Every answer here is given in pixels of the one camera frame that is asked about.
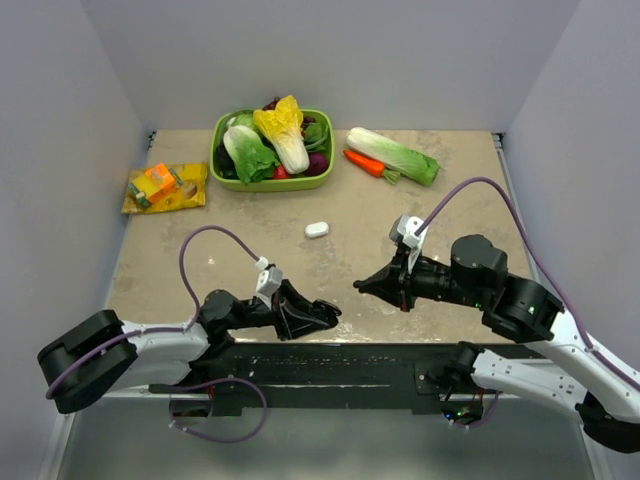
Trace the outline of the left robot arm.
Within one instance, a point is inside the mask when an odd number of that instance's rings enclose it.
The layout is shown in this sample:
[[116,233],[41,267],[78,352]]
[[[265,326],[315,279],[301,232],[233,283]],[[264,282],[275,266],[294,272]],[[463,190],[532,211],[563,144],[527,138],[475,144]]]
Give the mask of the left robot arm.
[[194,324],[142,325],[101,310],[46,345],[37,362],[48,384],[46,399],[69,414],[131,387],[177,385],[196,392],[207,380],[202,362],[234,344],[231,331],[271,327],[278,339],[288,341],[336,327],[340,314],[327,301],[306,299],[289,280],[270,295],[256,293],[246,300],[214,290]]

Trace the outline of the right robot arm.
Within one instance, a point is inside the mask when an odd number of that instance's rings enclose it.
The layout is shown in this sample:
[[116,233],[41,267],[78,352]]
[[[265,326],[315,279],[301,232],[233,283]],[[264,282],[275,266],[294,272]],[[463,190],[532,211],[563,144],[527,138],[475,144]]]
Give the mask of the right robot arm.
[[603,347],[580,337],[562,302],[539,283],[509,273],[508,257],[482,235],[467,235],[451,247],[449,264],[399,245],[392,260],[355,288],[410,311],[417,299],[475,308],[493,333],[552,361],[558,372],[539,370],[494,351],[460,341],[428,379],[449,393],[472,388],[504,392],[568,416],[600,445],[619,452],[639,450],[638,373],[614,361],[623,378],[597,356]]

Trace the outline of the black earbud charging case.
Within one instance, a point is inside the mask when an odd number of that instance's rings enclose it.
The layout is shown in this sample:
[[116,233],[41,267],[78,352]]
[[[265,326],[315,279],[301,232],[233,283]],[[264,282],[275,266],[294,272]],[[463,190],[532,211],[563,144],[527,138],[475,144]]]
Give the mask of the black earbud charging case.
[[316,299],[311,304],[311,315],[325,324],[325,329],[331,329],[338,325],[342,311],[336,305],[325,300]]

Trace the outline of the white earbud charging case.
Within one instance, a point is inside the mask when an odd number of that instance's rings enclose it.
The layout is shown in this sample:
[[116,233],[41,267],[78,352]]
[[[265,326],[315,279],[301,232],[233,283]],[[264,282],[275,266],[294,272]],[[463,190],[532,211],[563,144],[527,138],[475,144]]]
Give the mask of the white earbud charging case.
[[309,239],[324,237],[329,234],[329,231],[329,224],[324,221],[308,224],[304,228],[304,234]]

